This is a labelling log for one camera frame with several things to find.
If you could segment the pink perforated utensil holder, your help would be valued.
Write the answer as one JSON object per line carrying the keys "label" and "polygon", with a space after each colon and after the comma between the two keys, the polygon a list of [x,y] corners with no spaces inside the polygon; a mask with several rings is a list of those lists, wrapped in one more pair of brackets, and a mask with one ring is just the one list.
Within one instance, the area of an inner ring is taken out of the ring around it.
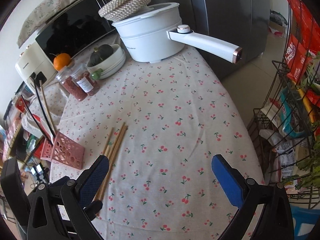
{"label": "pink perforated utensil holder", "polygon": [[44,140],[40,159],[81,170],[84,153],[83,146],[58,131],[53,144],[49,143],[47,139]]}

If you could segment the wooden chopstick plain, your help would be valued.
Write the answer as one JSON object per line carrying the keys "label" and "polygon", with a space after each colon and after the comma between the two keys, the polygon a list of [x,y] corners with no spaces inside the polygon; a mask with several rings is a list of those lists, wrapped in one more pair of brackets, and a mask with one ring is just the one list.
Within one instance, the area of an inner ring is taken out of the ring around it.
{"label": "wooden chopstick plain", "polygon": [[114,151],[114,148],[116,146],[116,143],[118,142],[119,138],[120,138],[120,135],[122,133],[122,131],[124,130],[125,128],[125,122],[123,122],[121,128],[117,131],[117,132],[113,132],[112,135],[114,136],[114,140],[111,141],[111,138],[110,138],[110,141],[109,141],[109,144],[108,144],[108,147],[106,149],[106,152],[105,152],[105,156],[108,157],[108,159],[111,159],[111,155]]}

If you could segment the black chopstick gold tip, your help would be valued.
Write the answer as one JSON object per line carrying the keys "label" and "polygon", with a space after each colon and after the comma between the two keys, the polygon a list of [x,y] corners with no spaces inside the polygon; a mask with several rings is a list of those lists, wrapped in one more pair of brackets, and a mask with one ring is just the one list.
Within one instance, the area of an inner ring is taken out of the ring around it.
{"label": "black chopstick gold tip", "polygon": [[51,135],[55,138],[55,132],[53,131],[53,129],[52,129],[51,125],[50,125],[50,122],[49,122],[49,120],[48,120],[48,118],[46,116],[46,112],[44,110],[43,104],[42,104],[41,99],[40,99],[40,95],[39,95],[38,90],[37,90],[37,84],[36,84],[35,77],[32,77],[32,80],[33,80],[33,84],[34,84],[34,87],[35,87],[35,93],[36,93],[37,99],[39,101],[40,108],[41,108],[41,111],[43,113],[44,119],[45,119],[45,121],[46,121],[46,123],[47,123],[47,125],[49,127]]}
{"label": "black chopstick gold tip", "polygon": [[49,143],[50,143],[51,145],[53,145],[51,139],[48,137],[48,135],[46,134],[45,130],[41,128],[41,126],[39,125],[39,123],[38,123],[38,122],[36,121],[36,119],[34,118],[34,116],[33,116],[33,114],[31,113],[31,111],[30,111],[30,109],[29,109],[29,107],[28,107],[28,105],[27,105],[24,97],[21,96],[21,98],[22,98],[22,101],[23,101],[23,103],[24,103],[24,105],[25,105],[25,108],[26,108],[27,113],[31,116],[31,118],[32,118],[33,121],[35,122],[36,126],[37,126],[38,129],[41,131],[42,135],[49,141]]}

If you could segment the red box on shelf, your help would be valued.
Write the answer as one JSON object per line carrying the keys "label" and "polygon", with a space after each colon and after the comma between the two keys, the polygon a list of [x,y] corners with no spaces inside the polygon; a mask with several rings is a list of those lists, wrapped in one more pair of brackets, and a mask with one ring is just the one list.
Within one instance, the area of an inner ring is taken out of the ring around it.
{"label": "red box on shelf", "polygon": [[38,158],[38,159],[41,158],[41,153],[42,153],[43,147],[44,147],[44,143],[43,142],[36,146],[35,150],[33,151],[33,156],[35,158]]}

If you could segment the green leafy vegetables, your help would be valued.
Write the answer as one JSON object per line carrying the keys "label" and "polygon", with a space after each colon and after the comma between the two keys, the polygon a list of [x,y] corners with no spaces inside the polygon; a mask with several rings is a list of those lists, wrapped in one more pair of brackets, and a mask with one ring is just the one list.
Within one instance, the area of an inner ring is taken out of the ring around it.
{"label": "green leafy vegetables", "polygon": [[308,55],[311,59],[308,61],[305,73],[295,84],[305,108],[302,120],[306,122],[311,133],[307,136],[311,141],[311,149],[306,157],[296,163],[296,167],[303,174],[290,177],[298,182],[296,186],[298,190],[308,187],[319,188],[319,53]]}

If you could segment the blue plastic stool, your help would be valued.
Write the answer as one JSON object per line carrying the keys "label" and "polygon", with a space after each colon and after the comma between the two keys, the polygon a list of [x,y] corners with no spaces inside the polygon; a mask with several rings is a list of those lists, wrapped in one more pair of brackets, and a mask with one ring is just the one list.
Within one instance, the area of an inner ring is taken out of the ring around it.
{"label": "blue plastic stool", "polygon": [[319,209],[305,209],[291,205],[295,239],[307,239],[319,220]]}

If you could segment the red label snack jar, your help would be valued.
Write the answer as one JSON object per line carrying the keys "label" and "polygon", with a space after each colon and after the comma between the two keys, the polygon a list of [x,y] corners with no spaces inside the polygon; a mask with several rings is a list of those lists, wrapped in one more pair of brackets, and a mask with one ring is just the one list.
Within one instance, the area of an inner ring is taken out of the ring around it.
{"label": "red label snack jar", "polygon": [[21,113],[26,113],[26,105],[30,105],[30,102],[27,99],[22,99],[21,93],[17,93],[12,100],[13,105],[17,108]]}

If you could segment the cherry print tablecloth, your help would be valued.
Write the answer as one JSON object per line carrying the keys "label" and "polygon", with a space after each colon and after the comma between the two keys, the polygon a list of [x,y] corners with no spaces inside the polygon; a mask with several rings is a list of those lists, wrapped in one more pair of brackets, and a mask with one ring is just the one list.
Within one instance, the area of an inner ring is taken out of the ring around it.
{"label": "cherry print tablecloth", "polygon": [[85,148],[84,168],[127,125],[93,221],[104,239],[218,239],[236,207],[212,172],[216,154],[264,181],[235,104],[193,47],[153,64],[128,57],[82,101],[58,82],[41,96],[57,128]]}

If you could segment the spice jar white label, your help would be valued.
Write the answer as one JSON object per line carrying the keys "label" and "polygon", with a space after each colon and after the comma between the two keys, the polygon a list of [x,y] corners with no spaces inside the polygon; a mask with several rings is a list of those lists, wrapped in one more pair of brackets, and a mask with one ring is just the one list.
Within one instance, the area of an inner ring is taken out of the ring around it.
{"label": "spice jar white label", "polygon": [[89,96],[94,96],[100,89],[97,81],[91,78],[91,74],[84,64],[77,64],[71,68],[71,76],[76,84]]}

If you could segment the spice jar red contents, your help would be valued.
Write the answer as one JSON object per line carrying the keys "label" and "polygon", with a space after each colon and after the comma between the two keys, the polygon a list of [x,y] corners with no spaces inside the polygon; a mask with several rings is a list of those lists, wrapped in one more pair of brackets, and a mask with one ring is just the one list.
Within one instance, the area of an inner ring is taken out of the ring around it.
{"label": "spice jar red contents", "polygon": [[86,98],[87,94],[73,81],[71,70],[67,66],[57,73],[56,79],[76,100],[82,101]]}

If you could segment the cream air fryer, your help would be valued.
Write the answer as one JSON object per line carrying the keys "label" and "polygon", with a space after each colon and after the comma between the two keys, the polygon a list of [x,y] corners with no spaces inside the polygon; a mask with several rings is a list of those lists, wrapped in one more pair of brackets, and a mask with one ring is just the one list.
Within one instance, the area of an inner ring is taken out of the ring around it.
{"label": "cream air fryer", "polygon": [[36,80],[38,88],[40,81],[44,87],[54,79],[57,73],[37,42],[30,44],[20,55],[15,68],[33,94],[36,93],[33,79]]}

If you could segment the orange tangerine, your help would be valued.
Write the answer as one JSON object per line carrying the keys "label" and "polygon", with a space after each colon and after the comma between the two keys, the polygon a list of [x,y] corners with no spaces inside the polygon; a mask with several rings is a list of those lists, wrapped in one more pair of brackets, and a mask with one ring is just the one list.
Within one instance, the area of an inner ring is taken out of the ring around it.
{"label": "orange tangerine", "polygon": [[60,53],[53,59],[53,67],[55,70],[60,71],[62,68],[68,66],[71,62],[71,56],[67,53]]}

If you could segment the dark green squash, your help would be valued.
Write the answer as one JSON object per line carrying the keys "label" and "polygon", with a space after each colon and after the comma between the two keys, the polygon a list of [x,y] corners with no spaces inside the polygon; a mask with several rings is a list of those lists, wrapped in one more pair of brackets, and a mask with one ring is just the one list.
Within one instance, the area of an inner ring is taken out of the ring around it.
{"label": "dark green squash", "polygon": [[88,62],[89,67],[102,63],[113,54],[113,48],[108,44],[103,44],[94,48]]}

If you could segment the black microwave oven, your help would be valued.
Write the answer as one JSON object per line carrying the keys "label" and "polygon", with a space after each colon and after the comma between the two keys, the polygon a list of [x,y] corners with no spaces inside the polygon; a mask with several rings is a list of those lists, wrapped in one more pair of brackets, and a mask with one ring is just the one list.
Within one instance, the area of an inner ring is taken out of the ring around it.
{"label": "black microwave oven", "polygon": [[57,13],[41,29],[36,42],[49,61],[66,53],[75,57],[85,48],[114,31],[111,21],[98,11],[111,0],[76,0]]}

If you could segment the red plastic bag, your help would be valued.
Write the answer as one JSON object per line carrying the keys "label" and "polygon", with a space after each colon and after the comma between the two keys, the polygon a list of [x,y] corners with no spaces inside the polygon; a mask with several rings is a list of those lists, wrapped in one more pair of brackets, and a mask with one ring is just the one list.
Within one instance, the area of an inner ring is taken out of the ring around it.
{"label": "red plastic bag", "polygon": [[311,77],[319,76],[319,25],[302,0],[287,0],[293,15],[285,63],[287,77],[300,83],[310,71]]}

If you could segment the white electric cooking pot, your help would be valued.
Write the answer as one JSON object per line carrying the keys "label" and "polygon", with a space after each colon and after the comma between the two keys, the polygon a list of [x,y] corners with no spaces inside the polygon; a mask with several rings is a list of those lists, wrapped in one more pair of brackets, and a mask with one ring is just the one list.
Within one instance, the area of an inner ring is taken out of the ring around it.
{"label": "white electric cooking pot", "polygon": [[183,24],[176,2],[148,6],[142,13],[112,25],[137,62],[159,62],[180,52],[185,45],[199,48],[230,63],[237,63],[241,59],[240,46],[196,33],[189,25]]}

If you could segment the grey refrigerator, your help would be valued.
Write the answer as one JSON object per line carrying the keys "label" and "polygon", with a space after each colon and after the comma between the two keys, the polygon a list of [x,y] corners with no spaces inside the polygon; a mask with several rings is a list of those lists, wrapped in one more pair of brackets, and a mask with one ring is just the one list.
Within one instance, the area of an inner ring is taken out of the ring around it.
{"label": "grey refrigerator", "polygon": [[236,64],[208,52],[200,52],[220,80],[265,50],[270,0],[151,0],[152,4],[165,2],[179,3],[182,22],[195,32],[242,48],[241,60]]}

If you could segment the floral cloth cover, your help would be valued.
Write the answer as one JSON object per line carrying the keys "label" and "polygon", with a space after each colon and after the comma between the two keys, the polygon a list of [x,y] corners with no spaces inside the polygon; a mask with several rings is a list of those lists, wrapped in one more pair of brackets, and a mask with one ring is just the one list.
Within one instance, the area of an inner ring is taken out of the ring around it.
{"label": "floral cloth cover", "polygon": [[43,0],[24,21],[17,40],[18,47],[21,47],[40,26],[75,1],[76,0]]}

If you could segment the woven rattan basket lid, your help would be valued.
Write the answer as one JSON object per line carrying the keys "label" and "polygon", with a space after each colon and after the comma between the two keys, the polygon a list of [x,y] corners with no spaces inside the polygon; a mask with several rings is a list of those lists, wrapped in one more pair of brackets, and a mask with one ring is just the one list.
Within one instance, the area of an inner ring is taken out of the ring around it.
{"label": "woven rattan basket lid", "polygon": [[108,21],[118,22],[145,8],[151,0],[111,0],[104,5],[98,14]]}

